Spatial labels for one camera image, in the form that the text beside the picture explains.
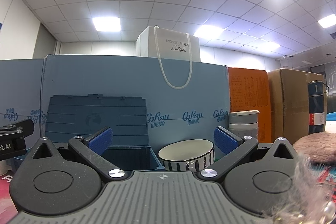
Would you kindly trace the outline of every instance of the white lid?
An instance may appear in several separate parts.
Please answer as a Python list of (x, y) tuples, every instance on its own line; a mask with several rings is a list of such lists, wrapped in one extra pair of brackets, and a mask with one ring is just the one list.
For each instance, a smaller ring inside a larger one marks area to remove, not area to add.
[(230, 112), (230, 114), (237, 115), (237, 116), (243, 116), (243, 115), (250, 115), (250, 114), (258, 114), (260, 113), (258, 110), (246, 110), (246, 111), (238, 111), (238, 112)]

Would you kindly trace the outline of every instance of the orange box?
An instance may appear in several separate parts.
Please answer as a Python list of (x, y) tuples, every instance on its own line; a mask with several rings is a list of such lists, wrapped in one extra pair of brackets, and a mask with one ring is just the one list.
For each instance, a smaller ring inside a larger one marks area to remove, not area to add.
[(259, 110), (258, 141), (261, 143), (271, 143), (271, 103), (266, 71), (228, 68), (228, 76), (230, 86), (230, 112)]

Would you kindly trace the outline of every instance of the brown cardboard box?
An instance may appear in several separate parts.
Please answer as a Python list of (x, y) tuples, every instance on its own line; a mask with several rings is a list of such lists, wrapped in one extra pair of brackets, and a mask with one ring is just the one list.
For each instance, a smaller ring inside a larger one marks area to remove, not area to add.
[(271, 106), (266, 71), (228, 68), (228, 74), (230, 112), (259, 110), (258, 140), (262, 143), (270, 143), (272, 141)]
[[(285, 137), (291, 144), (308, 135), (308, 82), (322, 80), (315, 73), (278, 69), (268, 73), (272, 109), (272, 142)], [(325, 115), (327, 96), (324, 95)]]

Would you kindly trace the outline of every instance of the dark blue water bottle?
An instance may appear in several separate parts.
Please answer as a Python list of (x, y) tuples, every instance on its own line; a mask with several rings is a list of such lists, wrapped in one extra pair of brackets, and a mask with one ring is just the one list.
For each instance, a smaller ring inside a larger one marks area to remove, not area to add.
[(325, 84), (322, 81), (312, 81), (308, 83), (309, 134), (324, 131), (325, 115), (323, 85)]

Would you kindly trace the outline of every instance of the blue gripper pad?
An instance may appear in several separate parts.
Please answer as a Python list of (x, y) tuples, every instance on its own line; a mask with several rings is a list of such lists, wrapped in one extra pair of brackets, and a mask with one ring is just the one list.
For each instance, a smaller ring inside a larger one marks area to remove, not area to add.
[(240, 145), (241, 138), (233, 135), (230, 131), (223, 127), (217, 127), (213, 133), (213, 140), (215, 145), (225, 154), (229, 154)]
[(90, 148), (93, 152), (96, 152), (98, 155), (101, 155), (111, 145), (111, 143), (112, 129), (108, 128), (90, 140), (87, 144), (87, 147)]

